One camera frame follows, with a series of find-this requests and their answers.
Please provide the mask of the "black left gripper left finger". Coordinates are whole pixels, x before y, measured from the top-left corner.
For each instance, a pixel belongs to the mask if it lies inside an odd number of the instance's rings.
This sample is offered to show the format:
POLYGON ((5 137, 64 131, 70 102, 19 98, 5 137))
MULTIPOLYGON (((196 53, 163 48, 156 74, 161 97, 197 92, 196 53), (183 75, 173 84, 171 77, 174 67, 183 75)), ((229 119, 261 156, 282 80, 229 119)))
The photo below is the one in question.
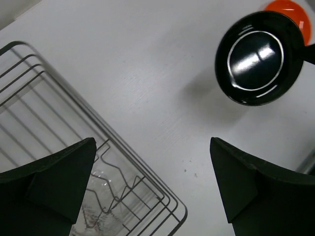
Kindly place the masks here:
POLYGON ((76 223, 96 155, 85 138, 0 175, 2 236, 67 236, 76 223))

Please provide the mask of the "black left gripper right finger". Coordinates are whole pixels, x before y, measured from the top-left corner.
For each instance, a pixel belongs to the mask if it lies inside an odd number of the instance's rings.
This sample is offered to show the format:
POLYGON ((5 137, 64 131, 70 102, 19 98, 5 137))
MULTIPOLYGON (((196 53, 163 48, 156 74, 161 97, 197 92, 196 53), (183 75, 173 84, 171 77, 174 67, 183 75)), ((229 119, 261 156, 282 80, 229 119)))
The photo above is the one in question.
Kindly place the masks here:
POLYGON ((210 156, 237 236, 312 236, 315 176, 292 171, 213 137, 210 156))

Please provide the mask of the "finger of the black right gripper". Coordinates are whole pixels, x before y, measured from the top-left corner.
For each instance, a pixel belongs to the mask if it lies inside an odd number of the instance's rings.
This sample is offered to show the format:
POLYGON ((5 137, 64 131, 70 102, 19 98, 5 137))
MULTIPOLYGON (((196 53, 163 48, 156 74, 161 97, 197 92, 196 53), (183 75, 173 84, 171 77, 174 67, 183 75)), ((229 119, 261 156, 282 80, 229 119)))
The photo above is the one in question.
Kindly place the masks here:
POLYGON ((309 62, 313 65, 315 65, 315 44, 304 46, 299 50, 299 57, 309 62))

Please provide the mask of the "black round plate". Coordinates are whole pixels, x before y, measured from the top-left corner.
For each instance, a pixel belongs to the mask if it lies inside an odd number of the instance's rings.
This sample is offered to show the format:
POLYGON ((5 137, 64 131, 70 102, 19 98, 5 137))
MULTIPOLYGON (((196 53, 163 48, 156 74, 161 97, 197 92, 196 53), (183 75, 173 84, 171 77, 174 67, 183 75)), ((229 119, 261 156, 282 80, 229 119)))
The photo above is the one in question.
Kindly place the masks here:
POLYGON ((223 36, 215 58, 223 93, 245 106, 261 106, 284 95, 303 67, 304 38, 296 23, 274 11, 247 15, 223 36))

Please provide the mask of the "clear glass plate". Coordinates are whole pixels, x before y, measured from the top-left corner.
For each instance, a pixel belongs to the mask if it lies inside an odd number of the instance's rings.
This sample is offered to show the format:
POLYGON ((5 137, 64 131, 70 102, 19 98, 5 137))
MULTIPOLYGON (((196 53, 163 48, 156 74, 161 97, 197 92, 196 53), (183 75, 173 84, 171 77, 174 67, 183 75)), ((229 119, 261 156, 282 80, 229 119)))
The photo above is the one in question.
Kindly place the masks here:
POLYGON ((88 206, 104 213, 113 213, 120 218, 121 231, 123 229, 123 209, 115 187, 117 183, 114 180, 116 170, 116 168, 106 164, 100 157, 96 159, 82 206, 88 206))

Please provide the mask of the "white plate red characters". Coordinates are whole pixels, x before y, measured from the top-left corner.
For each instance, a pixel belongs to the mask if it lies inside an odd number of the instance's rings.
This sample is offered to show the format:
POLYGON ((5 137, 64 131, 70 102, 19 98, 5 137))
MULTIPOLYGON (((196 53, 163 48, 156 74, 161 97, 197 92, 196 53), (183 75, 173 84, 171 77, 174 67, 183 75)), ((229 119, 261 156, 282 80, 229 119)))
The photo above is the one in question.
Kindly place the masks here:
POLYGON ((76 224, 72 225, 70 236, 115 236, 121 229, 120 218, 113 213, 104 213, 88 206, 82 206, 76 224))

